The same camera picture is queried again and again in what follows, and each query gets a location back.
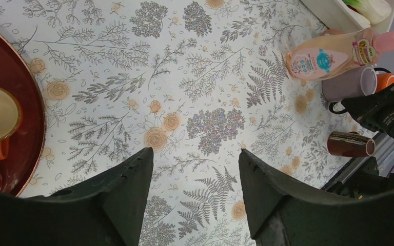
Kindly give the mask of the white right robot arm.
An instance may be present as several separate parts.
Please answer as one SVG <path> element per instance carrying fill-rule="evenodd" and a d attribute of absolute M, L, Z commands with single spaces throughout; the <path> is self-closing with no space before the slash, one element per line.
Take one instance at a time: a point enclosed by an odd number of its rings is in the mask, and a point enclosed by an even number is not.
<path fill-rule="evenodd" d="M 375 94 L 346 98 L 341 104 L 342 112 L 349 113 L 363 128 L 394 139 L 394 84 Z"/>

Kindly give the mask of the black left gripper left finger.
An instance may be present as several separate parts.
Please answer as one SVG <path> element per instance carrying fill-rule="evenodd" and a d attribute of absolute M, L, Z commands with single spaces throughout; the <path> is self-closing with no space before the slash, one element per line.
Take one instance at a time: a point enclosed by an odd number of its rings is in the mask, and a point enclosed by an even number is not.
<path fill-rule="evenodd" d="M 138 245 L 153 150 L 50 196 L 0 193 L 0 245 Z"/>

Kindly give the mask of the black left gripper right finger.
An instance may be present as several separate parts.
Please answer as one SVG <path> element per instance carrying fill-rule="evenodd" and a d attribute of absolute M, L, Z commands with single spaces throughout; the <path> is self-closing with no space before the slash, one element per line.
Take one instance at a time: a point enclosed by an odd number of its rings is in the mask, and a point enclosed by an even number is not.
<path fill-rule="evenodd" d="M 245 149 L 239 170 L 257 245 L 394 245 L 394 190 L 344 197 L 309 186 Z"/>

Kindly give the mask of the brown mug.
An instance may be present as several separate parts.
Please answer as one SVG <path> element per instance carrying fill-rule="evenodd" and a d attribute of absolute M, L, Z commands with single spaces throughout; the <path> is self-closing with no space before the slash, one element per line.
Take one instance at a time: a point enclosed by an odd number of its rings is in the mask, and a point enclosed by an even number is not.
<path fill-rule="evenodd" d="M 358 132 L 332 132 L 327 139 L 327 149 L 331 155 L 344 157 L 368 157 L 376 150 L 372 138 Z"/>

